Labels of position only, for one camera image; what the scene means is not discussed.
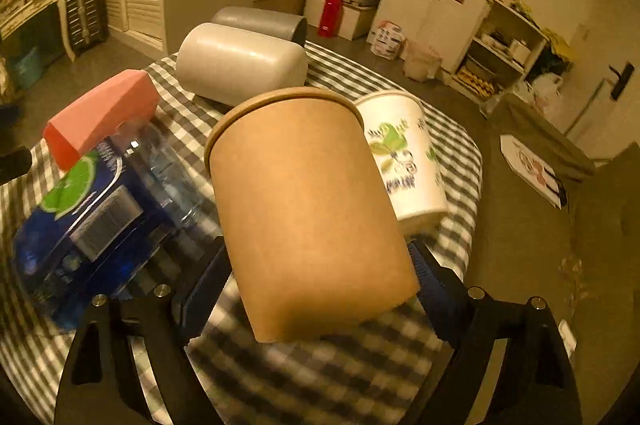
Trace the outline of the brown kraft paper cup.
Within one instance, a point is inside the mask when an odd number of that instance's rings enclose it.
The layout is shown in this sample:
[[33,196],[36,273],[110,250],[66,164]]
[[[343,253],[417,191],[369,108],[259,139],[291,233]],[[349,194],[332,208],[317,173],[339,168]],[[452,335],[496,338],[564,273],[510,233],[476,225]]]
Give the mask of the brown kraft paper cup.
[[255,96],[217,122],[204,162],[261,343],[344,333],[418,293],[349,99],[312,87]]

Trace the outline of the pink hexagonal cup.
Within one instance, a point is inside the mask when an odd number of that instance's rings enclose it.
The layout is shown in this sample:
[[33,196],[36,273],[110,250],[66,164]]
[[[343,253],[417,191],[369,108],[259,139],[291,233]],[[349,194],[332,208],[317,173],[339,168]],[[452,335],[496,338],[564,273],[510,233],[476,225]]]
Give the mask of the pink hexagonal cup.
[[125,122],[149,122],[160,95],[145,70],[123,70],[54,115],[42,137],[58,168],[68,171]]

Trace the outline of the white floral paper cup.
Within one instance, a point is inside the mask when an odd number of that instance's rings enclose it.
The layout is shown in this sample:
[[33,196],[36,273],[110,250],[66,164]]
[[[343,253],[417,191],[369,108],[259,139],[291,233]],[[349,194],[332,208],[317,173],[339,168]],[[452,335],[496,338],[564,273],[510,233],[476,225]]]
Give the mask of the white floral paper cup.
[[355,105],[402,234],[433,231],[448,214],[448,200],[423,105],[398,90],[362,96]]

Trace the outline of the white cylindrical cup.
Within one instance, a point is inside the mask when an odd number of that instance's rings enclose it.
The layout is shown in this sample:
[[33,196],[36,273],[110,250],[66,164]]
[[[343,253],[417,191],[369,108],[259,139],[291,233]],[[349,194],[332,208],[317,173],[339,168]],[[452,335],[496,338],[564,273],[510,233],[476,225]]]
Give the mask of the white cylindrical cup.
[[299,87],[307,70],[306,51],[299,44],[214,23],[194,27],[176,61],[176,78],[184,90],[229,106]]

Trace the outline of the grey cylindrical cup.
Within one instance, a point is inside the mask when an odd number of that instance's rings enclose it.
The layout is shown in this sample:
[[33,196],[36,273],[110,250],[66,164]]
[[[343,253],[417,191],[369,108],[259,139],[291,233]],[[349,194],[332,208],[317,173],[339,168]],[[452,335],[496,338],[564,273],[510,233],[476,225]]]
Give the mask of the grey cylindrical cup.
[[307,19],[303,15],[248,7],[225,7],[213,16],[212,23],[280,38],[301,47],[306,42]]

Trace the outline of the grey sofa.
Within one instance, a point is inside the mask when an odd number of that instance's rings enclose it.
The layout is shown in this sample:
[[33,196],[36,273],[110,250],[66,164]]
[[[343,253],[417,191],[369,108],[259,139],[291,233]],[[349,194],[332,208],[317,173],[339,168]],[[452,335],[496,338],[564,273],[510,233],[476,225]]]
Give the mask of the grey sofa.
[[[594,166],[517,96],[481,119],[483,190],[468,273],[492,296],[539,295],[577,341],[572,356],[582,418],[595,424],[639,364],[639,148]],[[513,136],[551,166],[567,191],[554,207],[509,166]]]

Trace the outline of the blue labelled plastic bottle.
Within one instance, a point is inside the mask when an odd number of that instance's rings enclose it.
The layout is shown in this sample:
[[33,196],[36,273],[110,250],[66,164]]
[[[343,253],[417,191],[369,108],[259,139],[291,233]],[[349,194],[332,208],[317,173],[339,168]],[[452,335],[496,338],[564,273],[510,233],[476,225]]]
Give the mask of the blue labelled plastic bottle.
[[17,230],[16,272],[38,310],[71,331],[94,296],[128,298],[128,284],[160,246],[200,259],[216,237],[204,204],[160,130],[124,122]]

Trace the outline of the grey white checkered tablecloth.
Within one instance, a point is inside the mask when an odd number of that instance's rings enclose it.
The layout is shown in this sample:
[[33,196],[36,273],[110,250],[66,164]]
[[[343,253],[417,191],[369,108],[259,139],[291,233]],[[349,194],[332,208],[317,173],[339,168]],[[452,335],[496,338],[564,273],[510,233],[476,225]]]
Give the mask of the grey white checkered tablecloth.
[[[313,42],[306,42],[307,84],[355,101],[393,81]],[[176,57],[145,69],[160,93],[155,125],[177,151],[202,194],[213,200],[203,165],[205,140],[221,118],[178,85]],[[462,280],[468,269],[482,195],[483,157],[469,133],[422,101],[449,214],[426,245]],[[59,331],[25,295],[12,263],[13,237],[63,174],[41,140],[28,174],[1,185],[1,367],[30,411],[52,424],[58,385],[73,333]],[[189,257],[160,252],[131,287],[173,280]],[[198,379],[229,424],[397,424],[427,380],[441,342],[422,307],[410,299],[343,336],[290,345],[260,345],[250,333],[238,286],[230,278],[200,338],[186,348]],[[141,341],[134,359],[154,421],[170,424]]]

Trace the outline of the printed paper booklet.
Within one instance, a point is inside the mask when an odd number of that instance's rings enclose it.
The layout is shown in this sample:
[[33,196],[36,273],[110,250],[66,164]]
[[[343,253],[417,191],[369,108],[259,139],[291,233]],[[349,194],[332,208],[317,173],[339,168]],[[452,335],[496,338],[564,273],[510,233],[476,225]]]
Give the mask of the printed paper booklet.
[[500,136],[500,150],[509,167],[554,207],[567,204],[567,194],[553,168],[512,134]]

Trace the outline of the open white shelf unit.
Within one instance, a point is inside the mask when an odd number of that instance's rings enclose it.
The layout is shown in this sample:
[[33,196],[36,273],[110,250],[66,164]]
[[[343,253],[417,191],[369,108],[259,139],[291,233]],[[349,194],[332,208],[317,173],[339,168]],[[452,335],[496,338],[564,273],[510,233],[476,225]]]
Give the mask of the open white shelf unit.
[[547,44],[548,37],[534,22],[496,0],[451,78],[483,103],[524,81]]

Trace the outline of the white cabinet with doors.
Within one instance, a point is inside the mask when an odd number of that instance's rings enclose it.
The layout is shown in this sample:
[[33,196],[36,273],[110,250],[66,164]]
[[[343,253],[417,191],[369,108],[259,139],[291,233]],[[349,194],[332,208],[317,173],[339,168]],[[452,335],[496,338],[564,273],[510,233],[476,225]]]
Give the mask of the white cabinet with doors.
[[380,0],[367,42],[378,26],[391,22],[408,41],[430,47],[442,58],[442,69],[457,72],[494,0]]

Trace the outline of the dark suitcase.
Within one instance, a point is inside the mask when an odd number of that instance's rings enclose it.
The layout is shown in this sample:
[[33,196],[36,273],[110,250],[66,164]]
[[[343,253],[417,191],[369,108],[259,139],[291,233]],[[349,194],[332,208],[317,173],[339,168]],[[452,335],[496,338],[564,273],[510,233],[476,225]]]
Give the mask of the dark suitcase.
[[107,15],[104,0],[64,0],[67,36],[74,55],[107,38]]

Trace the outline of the white storage box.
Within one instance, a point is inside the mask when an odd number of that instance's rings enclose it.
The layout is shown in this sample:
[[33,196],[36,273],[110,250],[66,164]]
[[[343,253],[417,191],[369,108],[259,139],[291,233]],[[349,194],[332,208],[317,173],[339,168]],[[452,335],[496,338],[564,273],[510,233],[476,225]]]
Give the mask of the white storage box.
[[[305,0],[304,17],[308,25],[317,29],[326,0]],[[375,16],[376,7],[358,7],[344,3],[338,15],[335,35],[353,41],[367,37]]]

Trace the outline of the red thermos bottle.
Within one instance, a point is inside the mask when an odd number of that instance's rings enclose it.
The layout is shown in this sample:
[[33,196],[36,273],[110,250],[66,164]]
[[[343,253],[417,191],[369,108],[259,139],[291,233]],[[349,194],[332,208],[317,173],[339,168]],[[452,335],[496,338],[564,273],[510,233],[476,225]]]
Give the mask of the red thermos bottle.
[[343,0],[324,0],[322,13],[318,25],[318,35],[332,38],[338,32],[343,11]]

